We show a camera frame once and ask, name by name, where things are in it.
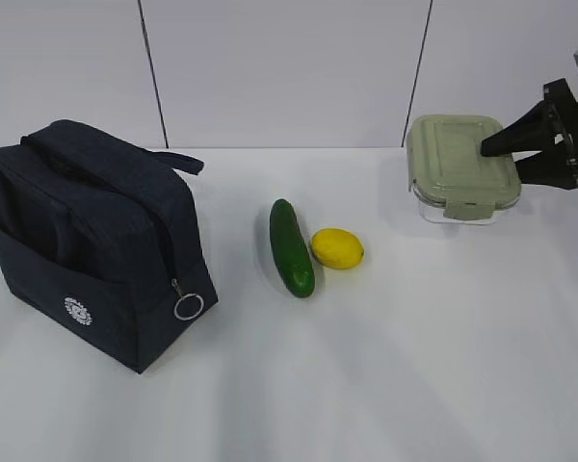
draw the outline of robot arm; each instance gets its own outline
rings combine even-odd
[[[524,151],[540,152],[516,162],[522,183],[565,190],[578,187],[578,101],[565,79],[544,85],[542,101],[482,142],[486,157]]]

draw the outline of white wall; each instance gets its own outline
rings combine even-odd
[[[428,5],[144,0],[170,145],[400,145]]]
[[[0,0],[0,145],[73,118],[163,145],[134,0]]]
[[[411,119],[480,114],[507,125],[566,78],[578,99],[578,0],[434,0]]]
[[[401,144],[429,0],[143,0],[172,147]],[[578,0],[434,0],[411,120],[504,124],[566,77]],[[136,0],[0,0],[0,145],[56,118],[164,143]]]

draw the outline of glass food container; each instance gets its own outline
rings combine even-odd
[[[409,190],[427,221],[491,224],[520,196],[512,154],[482,157],[482,140],[502,130],[481,115],[424,115],[407,138]]]

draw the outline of bag zipper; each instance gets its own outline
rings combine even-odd
[[[44,154],[44,153],[38,153],[38,154],[41,158],[43,158],[45,155],[51,156],[51,154]],[[96,185],[92,185],[89,183],[82,183],[82,182],[79,182],[73,178],[66,178],[68,181],[73,181],[73,182],[77,182],[79,184],[83,184],[83,186],[85,186],[87,188],[95,188],[98,190],[108,191],[110,193],[115,193],[115,194],[121,195],[121,196],[126,197],[129,200],[132,200],[135,203],[139,204],[145,210],[145,212],[147,213],[148,217],[151,219],[151,221],[154,225],[154,229],[159,234],[159,240],[160,240],[160,244],[161,244],[161,257],[163,259],[163,265],[165,266],[165,270],[167,271],[167,274],[170,277],[171,286],[177,292],[178,296],[181,298],[183,296],[183,292],[182,292],[182,289],[180,288],[179,282],[177,280],[177,267],[175,264],[175,253],[174,253],[174,247],[173,247],[173,239],[171,238],[171,233],[170,233],[169,228],[163,222],[163,220],[160,218],[160,216],[158,216],[156,213],[152,212],[150,209],[145,207],[145,205],[142,204],[139,200],[137,200],[137,199],[135,199],[129,195],[124,194],[123,192],[119,191],[117,188],[115,188],[113,185],[109,184],[104,179],[99,178],[97,175],[95,175],[95,174],[93,174],[93,173],[91,173],[91,172],[89,172],[89,171],[87,171],[87,170],[85,170],[79,166],[74,166],[72,164],[69,164],[68,162],[65,162],[63,159],[59,159],[59,161],[63,164],[71,166],[74,169],[79,169],[79,170],[84,171],[87,176],[93,178],[95,182],[103,185],[105,188],[102,188],[102,187],[99,187]]]

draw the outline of white logo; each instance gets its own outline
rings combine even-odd
[[[65,298],[65,308],[68,311],[68,313],[71,316],[73,316],[73,319],[76,320],[77,322],[84,325],[92,324],[92,316],[90,315],[86,307],[76,299],[71,298],[70,296]]]

